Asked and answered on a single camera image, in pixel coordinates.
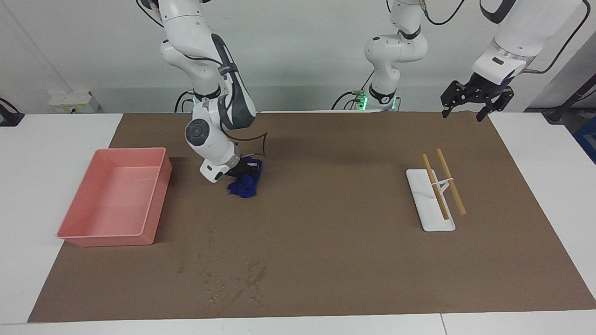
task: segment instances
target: blue object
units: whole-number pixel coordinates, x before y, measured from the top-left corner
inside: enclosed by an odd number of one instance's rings
[[[230,194],[235,194],[242,198],[250,198],[257,194],[257,184],[259,183],[261,171],[263,171],[263,161],[246,157],[247,162],[257,163],[259,165],[259,173],[250,175],[245,173],[236,178],[236,181],[228,185]]]
[[[573,134],[573,137],[592,161],[596,162],[596,117]]]

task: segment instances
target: brown mat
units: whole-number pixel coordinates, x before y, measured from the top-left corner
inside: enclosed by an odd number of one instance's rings
[[[111,147],[163,146],[171,157],[156,243],[65,243],[30,322],[596,308],[489,120],[261,114],[235,133],[270,131],[248,200],[200,175],[188,121],[124,116]],[[436,148],[469,212],[454,232],[421,229],[405,176],[424,152],[439,168]]]

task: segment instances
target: white bracket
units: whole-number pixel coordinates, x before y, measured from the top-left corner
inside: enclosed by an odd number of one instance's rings
[[[437,180],[437,175],[435,174],[434,170],[433,175],[435,180]],[[408,183],[412,191],[412,196],[414,197],[414,203],[416,204],[418,216],[420,217],[420,222],[422,223],[422,229],[424,229],[424,231],[455,230],[453,216],[451,215],[447,201],[445,201],[445,197],[443,196],[445,190],[449,188],[449,180],[453,180],[453,178],[448,178],[434,183],[434,185],[439,186],[439,201],[442,201],[443,204],[445,204],[447,214],[449,215],[449,219],[445,220],[441,214],[441,209],[439,207],[437,198],[434,196],[433,184],[431,183],[426,170],[407,170],[406,176],[408,177]]]

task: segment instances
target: white table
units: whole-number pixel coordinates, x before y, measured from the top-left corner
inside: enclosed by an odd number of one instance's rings
[[[54,236],[121,114],[28,115],[0,128],[0,334],[596,334],[596,310],[24,324],[62,245]],[[574,264],[596,292],[596,166],[540,114],[491,116]]]

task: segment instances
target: wooden stick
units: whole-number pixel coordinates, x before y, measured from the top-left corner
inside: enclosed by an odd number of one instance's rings
[[[451,176],[451,171],[449,171],[449,166],[447,166],[447,161],[445,161],[445,156],[443,156],[443,152],[441,149],[437,149],[437,154],[439,155],[439,159],[441,160],[441,165],[443,166],[443,171],[447,178],[453,178]],[[464,202],[461,201],[460,192],[457,190],[457,186],[455,186],[455,181],[453,179],[449,180],[449,186],[451,187],[451,194],[453,194],[453,198],[455,198],[455,204],[457,205],[457,209],[460,210],[460,215],[466,215],[467,212],[465,211]]]
[[[430,168],[429,157],[426,154],[422,154],[422,160],[424,160],[424,165],[426,167],[426,173],[429,175],[429,180],[431,184],[433,184],[433,191],[434,196],[437,198],[437,202],[439,203],[439,208],[441,208],[441,213],[443,214],[444,220],[449,220],[449,214],[447,213],[447,208],[445,208],[445,203],[441,199],[441,192],[439,191],[439,186],[437,183],[436,178],[434,177],[433,170]]]

